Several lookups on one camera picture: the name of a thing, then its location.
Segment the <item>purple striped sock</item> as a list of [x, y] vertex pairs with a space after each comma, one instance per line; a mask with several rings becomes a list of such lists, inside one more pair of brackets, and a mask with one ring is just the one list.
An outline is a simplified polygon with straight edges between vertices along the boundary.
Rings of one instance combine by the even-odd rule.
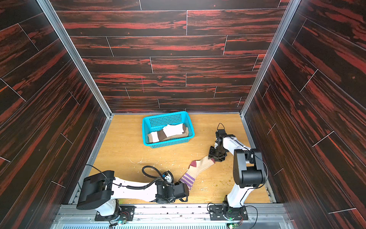
[[208, 156], [201, 160], [192, 161], [186, 173], [180, 178], [180, 182], [186, 184], [190, 191], [197, 177], [214, 164], [215, 161]]

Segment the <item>tan ribbed sock front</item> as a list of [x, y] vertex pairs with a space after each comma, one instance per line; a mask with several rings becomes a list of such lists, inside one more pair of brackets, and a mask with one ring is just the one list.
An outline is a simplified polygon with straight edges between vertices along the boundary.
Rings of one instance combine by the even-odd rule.
[[160, 130], [157, 132], [151, 132], [148, 134], [148, 140], [149, 143], [157, 143], [157, 142], [163, 142], [168, 141], [175, 138], [183, 138], [188, 137], [189, 135], [189, 129], [187, 127], [182, 127], [182, 131], [178, 130], [175, 131], [174, 135], [168, 136], [168, 131]]

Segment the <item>white brown striped sock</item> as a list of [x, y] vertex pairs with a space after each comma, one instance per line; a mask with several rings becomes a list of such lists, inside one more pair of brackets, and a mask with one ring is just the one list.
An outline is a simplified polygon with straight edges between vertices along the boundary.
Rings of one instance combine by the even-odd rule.
[[183, 138], [189, 135], [189, 128], [185, 124], [167, 125], [162, 130], [148, 134], [149, 143], [168, 141]]

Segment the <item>turquoise plastic basket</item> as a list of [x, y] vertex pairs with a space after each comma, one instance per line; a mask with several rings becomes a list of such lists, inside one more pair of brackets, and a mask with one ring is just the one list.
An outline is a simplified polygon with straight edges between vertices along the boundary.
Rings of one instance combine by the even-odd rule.
[[189, 114], [181, 111], [145, 117], [142, 136], [145, 146], [161, 148], [189, 142], [195, 132]]

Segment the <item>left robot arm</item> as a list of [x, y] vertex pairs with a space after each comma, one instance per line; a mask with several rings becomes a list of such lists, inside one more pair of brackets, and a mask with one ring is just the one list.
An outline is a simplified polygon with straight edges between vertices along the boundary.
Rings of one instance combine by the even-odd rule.
[[86, 177], [76, 209], [96, 210], [102, 217], [117, 212], [120, 199], [138, 199], [158, 204], [174, 203], [177, 199], [185, 202], [189, 188], [185, 183], [173, 183], [170, 173], [161, 174], [149, 183], [124, 180], [107, 170]]

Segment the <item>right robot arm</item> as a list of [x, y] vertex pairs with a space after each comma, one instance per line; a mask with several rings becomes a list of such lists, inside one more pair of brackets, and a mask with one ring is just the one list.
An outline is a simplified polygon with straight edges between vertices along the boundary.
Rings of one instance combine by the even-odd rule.
[[232, 191], [226, 195], [223, 205], [226, 211], [243, 208], [249, 194], [267, 182], [267, 165], [258, 149], [245, 146], [236, 136], [227, 134], [224, 129], [218, 129], [215, 135], [216, 141], [214, 146], [210, 147], [208, 157], [214, 162], [223, 162], [228, 153], [234, 157], [233, 179], [235, 185]]

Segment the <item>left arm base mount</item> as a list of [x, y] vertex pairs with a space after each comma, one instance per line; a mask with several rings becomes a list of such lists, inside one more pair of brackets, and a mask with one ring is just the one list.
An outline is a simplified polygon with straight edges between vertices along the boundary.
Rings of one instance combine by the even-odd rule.
[[132, 221], [135, 209], [135, 206], [119, 205], [117, 202], [113, 205], [106, 203], [96, 209], [97, 213], [94, 220], [97, 222]]

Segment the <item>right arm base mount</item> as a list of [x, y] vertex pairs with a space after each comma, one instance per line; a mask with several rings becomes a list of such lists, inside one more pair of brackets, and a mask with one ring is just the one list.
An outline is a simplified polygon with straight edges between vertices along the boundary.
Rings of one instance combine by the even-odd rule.
[[248, 220], [248, 214], [245, 207], [233, 208], [223, 204], [216, 205], [209, 203], [207, 205], [207, 211], [209, 212], [210, 220]]

